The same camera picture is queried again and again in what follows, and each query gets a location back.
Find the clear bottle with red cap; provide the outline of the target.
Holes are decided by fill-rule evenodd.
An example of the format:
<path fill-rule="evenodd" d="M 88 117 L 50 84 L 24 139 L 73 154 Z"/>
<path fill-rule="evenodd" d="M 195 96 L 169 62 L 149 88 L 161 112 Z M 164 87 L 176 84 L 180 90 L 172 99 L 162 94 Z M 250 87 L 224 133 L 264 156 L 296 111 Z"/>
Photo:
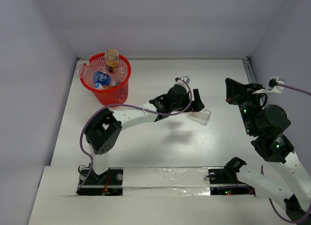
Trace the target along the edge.
<path fill-rule="evenodd" d="M 188 112 L 187 117 L 200 124 L 200 125 L 207 125 L 208 121 L 210 120 L 211 111 L 208 109 L 203 109 L 199 112 Z"/>

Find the clear ribbed plastic bottle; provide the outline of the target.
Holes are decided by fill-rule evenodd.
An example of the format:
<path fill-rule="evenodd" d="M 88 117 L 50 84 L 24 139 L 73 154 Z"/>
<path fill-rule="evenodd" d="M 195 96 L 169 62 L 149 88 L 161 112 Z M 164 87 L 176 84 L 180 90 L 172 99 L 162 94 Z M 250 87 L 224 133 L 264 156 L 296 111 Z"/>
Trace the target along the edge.
<path fill-rule="evenodd" d="M 115 79 L 117 82 L 123 82 L 128 75 L 128 68 L 119 67 L 115 69 Z"/>

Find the small orange juice bottle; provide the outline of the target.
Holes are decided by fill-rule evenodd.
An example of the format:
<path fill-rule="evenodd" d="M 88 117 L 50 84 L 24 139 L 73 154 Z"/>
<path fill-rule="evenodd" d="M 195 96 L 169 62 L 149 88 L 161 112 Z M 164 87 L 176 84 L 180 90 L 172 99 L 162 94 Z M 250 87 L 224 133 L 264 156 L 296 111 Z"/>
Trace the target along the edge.
<path fill-rule="evenodd" d="M 112 87 L 112 86 L 106 86 L 106 87 L 102 87 L 101 90 L 107 91 L 107 90 L 114 89 L 114 88 L 115 87 Z"/>

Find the orange bottle with blue label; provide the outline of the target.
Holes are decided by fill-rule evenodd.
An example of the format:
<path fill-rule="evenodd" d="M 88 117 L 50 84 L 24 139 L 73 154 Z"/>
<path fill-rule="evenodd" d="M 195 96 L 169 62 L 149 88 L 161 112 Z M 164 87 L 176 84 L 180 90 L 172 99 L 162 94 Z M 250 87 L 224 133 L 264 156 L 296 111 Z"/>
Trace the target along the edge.
<path fill-rule="evenodd" d="M 107 70 L 110 73 L 114 73 L 119 62 L 119 53 L 114 49 L 110 49 L 105 52 L 104 57 L 107 64 Z"/>

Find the clear bottle blue label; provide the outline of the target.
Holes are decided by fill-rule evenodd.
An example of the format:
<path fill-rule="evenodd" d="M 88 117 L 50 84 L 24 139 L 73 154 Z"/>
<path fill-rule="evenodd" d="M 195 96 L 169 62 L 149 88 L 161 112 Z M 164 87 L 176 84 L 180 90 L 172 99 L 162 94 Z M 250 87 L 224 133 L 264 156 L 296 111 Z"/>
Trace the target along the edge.
<path fill-rule="evenodd" d="M 112 75 L 108 74 L 104 67 L 96 69 L 83 64 L 77 68 L 76 74 L 88 87 L 94 88 L 96 83 L 108 86 L 114 86 L 116 84 L 116 81 L 113 79 Z"/>
<path fill-rule="evenodd" d="M 109 86 L 117 87 L 117 86 L 119 86 L 119 85 L 121 85 L 121 82 L 117 82 L 114 86 L 112 86 L 112 85 L 109 85 Z M 95 88 L 96 90 L 101 90 L 102 87 L 106 87 L 106 86 L 108 86 L 108 85 L 102 85 L 102 84 L 100 84 L 100 83 L 96 83 L 96 84 L 94 85 L 94 88 Z"/>

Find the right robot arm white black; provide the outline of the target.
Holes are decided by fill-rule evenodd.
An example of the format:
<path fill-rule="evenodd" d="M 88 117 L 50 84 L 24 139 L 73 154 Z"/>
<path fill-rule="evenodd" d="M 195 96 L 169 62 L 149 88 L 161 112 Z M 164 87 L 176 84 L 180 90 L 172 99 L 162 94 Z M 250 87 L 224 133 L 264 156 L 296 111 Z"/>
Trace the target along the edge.
<path fill-rule="evenodd" d="M 242 84 L 230 78 L 225 84 L 226 102 L 239 107 L 247 135 L 255 138 L 251 141 L 255 151 L 280 174 L 285 184 L 268 178 L 263 172 L 251 171 L 238 157 L 225 165 L 225 179 L 248 184 L 267 197 L 271 205 L 277 203 L 287 215 L 283 221 L 309 225 L 311 177 L 283 133 L 291 125 L 285 110 L 279 105 L 267 104 L 269 93 L 281 94 L 287 85 L 279 77 L 271 77 L 267 87 L 256 83 Z"/>

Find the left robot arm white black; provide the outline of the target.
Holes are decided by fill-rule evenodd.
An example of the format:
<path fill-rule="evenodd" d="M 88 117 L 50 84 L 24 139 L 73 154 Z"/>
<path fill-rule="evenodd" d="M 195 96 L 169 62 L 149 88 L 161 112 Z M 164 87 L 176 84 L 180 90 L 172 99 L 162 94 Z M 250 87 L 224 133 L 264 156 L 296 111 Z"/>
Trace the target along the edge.
<path fill-rule="evenodd" d="M 90 167 L 87 175 L 98 184 L 107 180 L 109 174 L 107 153 L 114 147 L 121 131 L 180 113 L 200 112 L 205 106 L 198 89 L 174 85 L 166 94 L 151 99 L 141 106 L 124 104 L 123 107 L 124 110 L 115 112 L 108 106 L 99 109 L 86 122 L 80 134 L 79 143 L 82 144 L 85 138 L 92 150 L 88 154 Z"/>

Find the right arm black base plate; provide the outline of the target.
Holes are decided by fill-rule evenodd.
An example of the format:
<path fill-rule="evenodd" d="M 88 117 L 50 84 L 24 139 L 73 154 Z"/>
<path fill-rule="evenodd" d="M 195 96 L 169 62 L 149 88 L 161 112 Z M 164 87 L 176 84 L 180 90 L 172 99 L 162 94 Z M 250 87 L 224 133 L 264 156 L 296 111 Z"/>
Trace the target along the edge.
<path fill-rule="evenodd" d="M 255 195 L 255 189 L 225 174 L 223 168 L 208 170 L 205 181 L 209 183 L 211 195 Z"/>

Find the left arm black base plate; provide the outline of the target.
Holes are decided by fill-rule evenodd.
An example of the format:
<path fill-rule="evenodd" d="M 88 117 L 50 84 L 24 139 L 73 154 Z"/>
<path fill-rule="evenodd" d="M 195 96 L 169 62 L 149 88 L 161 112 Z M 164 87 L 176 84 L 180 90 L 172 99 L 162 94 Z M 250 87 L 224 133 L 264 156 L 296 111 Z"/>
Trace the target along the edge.
<path fill-rule="evenodd" d="M 123 168 L 110 168 L 100 176 L 94 172 L 86 178 L 88 168 L 82 168 L 79 175 L 77 194 L 80 196 L 122 196 Z"/>

